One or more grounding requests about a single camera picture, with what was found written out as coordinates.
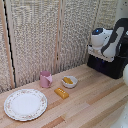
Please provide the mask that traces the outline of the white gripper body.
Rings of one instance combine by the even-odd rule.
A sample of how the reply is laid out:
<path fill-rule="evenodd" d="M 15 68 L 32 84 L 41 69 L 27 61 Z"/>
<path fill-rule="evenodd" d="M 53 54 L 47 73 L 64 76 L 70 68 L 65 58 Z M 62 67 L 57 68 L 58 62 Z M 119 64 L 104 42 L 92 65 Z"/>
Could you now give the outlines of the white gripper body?
<path fill-rule="evenodd" d="M 88 45 L 88 53 L 94 57 L 98 57 L 108 62 L 112 62 L 114 60 L 114 57 L 105 57 L 102 55 L 101 50 L 94 50 L 93 47 L 90 45 Z"/>

